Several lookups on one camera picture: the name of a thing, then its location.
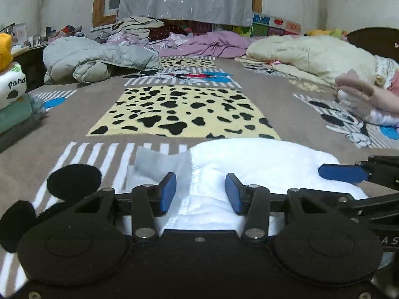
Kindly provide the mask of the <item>white grey garment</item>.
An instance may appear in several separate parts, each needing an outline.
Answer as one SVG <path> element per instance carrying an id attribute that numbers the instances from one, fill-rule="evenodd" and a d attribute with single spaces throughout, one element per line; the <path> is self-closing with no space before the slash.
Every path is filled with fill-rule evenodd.
<path id="1" fill-rule="evenodd" d="M 243 217 L 233 212 L 224 191 L 228 173 L 234 173 L 245 185 L 264 186 L 275 194 L 308 188 L 366 198 L 358 186 L 320 177 L 318 169 L 325 163 L 337 165 L 339 161 L 329 153 L 264 138 L 208 141 L 170 155 L 139 147 L 134 164 L 127 169 L 126 191 L 158 184 L 173 172 L 177 191 L 167 214 L 157 220 L 161 231 L 241 231 Z"/>

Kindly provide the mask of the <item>folded pink sweater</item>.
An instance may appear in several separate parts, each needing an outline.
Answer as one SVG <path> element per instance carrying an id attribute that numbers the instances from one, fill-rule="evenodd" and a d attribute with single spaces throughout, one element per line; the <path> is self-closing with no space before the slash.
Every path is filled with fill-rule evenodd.
<path id="1" fill-rule="evenodd" d="M 335 79 L 340 90 L 356 96 L 375 108 L 398 115 L 398 96 L 392 92 L 361 80 L 354 70 Z"/>

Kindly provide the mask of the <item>cartoon patterned brown blanket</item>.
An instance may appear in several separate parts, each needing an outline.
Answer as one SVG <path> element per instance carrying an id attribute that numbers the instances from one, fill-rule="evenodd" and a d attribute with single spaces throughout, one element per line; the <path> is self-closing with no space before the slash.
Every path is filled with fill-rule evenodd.
<path id="1" fill-rule="evenodd" d="M 1 155 L 1 297 L 397 298 L 398 249 L 301 188 L 271 192 L 266 243 L 235 230 L 133 238 L 126 180 L 139 147 L 170 155 L 264 138 L 337 165 L 398 156 L 394 130 L 363 122 L 334 94 L 232 61 L 35 91 L 48 111 Z"/>

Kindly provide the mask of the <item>white patterned baby cloth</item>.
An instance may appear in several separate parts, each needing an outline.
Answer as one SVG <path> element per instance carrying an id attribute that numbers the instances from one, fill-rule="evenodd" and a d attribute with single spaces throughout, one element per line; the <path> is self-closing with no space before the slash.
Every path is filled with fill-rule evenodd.
<path id="1" fill-rule="evenodd" d="M 375 56 L 375 84 L 384 89 L 388 89 L 392 85 L 392 81 L 398 71 L 398 63 L 390 58 Z"/>

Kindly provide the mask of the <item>cream yellow quilt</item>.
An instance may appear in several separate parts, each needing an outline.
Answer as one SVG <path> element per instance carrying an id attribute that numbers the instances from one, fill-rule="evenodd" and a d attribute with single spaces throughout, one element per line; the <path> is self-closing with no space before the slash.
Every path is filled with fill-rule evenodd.
<path id="1" fill-rule="evenodd" d="M 354 70 L 375 82 L 375 57 L 364 49 L 332 36 L 268 36 L 254 41 L 239 62 L 264 64 L 281 73 L 316 84 L 333 86 L 335 79 Z"/>

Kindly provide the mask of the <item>dark wooden headboard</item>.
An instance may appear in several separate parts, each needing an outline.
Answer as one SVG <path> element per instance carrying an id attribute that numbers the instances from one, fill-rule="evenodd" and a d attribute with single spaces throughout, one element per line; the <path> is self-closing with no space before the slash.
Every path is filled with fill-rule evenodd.
<path id="1" fill-rule="evenodd" d="M 372 55 L 390 58 L 398 62 L 398 29 L 385 27 L 362 28 L 349 33 L 347 41 Z"/>

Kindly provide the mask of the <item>yellow plush toy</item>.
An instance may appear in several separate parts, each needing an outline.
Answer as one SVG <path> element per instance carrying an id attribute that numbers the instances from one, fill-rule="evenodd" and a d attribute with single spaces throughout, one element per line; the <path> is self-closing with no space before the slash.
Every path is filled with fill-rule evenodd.
<path id="1" fill-rule="evenodd" d="M 345 39 L 348 33 L 345 30 L 341 29 L 334 29 L 334 30 L 321 30 L 321 29 L 315 29 L 315 30 L 309 30 L 306 34 L 306 36 L 332 36 L 337 39 Z"/>

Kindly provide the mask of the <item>pale green puffy jacket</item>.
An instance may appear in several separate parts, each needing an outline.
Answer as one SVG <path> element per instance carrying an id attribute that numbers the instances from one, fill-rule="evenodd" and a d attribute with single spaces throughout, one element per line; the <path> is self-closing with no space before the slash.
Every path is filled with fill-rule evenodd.
<path id="1" fill-rule="evenodd" d="M 79 82 L 95 84 L 112 76 L 115 68 L 150 71 L 160 68 L 159 57 L 138 45 L 106 45 L 76 36 L 52 41 L 43 50 L 47 85 Z"/>

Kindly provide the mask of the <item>purple crumpled sheet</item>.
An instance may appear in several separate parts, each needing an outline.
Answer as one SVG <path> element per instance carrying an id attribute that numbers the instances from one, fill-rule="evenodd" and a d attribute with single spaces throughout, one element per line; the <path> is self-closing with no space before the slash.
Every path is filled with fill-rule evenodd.
<path id="1" fill-rule="evenodd" d="M 148 38 L 139 39 L 133 34 L 117 33 L 110 35 L 105 44 L 137 45 L 157 53 L 160 57 L 201 56 L 234 59 L 245 55 L 253 42 L 253 38 L 222 30 L 192 37 L 170 33 L 167 38 L 152 42 Z"/>

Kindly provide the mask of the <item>beige black striped clothing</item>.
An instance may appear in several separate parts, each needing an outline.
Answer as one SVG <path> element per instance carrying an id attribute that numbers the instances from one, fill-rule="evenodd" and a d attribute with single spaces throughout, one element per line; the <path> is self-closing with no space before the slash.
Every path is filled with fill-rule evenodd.
<path id="1" fill-rule="evenodd" d="M 143 16 L 133 16 L 124 18 L 111 27 L 111 34 L 132 34 L 139 39 L 149 37 L 151 29 L 160 28 L 164 25 L 163 21 Z"/>

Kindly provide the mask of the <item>colourful toy box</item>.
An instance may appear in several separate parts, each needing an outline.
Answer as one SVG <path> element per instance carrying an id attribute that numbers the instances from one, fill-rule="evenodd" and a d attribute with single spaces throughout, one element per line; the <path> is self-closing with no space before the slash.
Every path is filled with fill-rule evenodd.
<path id="1" fill-rule="evenodd" d="M 233 31 L 241 36 L 284 36 L 301 35 L 302 26 L 282 18 L 276 18 L 261 13 L 253 13 L 250 27 L 234 26 Z"/>

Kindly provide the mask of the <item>cluttered dark desk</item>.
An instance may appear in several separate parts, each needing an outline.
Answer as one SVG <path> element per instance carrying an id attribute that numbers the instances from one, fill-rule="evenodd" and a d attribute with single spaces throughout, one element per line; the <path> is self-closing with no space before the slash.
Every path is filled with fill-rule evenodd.
<path id="1" fill-rule="evenodd" d="M 74 72 L 84 63 L 90 40 L 71 32 L 67 36 L 56 36 L 44 49 L 29 48 L 13 52 L 13 60 L 21 65 L 26 76 L 28 92 L 44 85 L 74 82 Z"/>

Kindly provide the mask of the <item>yellow knit sweater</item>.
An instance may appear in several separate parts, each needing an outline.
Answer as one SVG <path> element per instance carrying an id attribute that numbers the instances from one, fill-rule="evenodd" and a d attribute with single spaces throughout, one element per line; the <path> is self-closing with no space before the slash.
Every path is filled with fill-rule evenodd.
<path id="1" fill-rule="evenodd" d="M 0 72 L 6 71 L 10 63 L 13 61 L 11 49 L 13 46 L 12 37 L 9 34 L 0 34 Z"/>

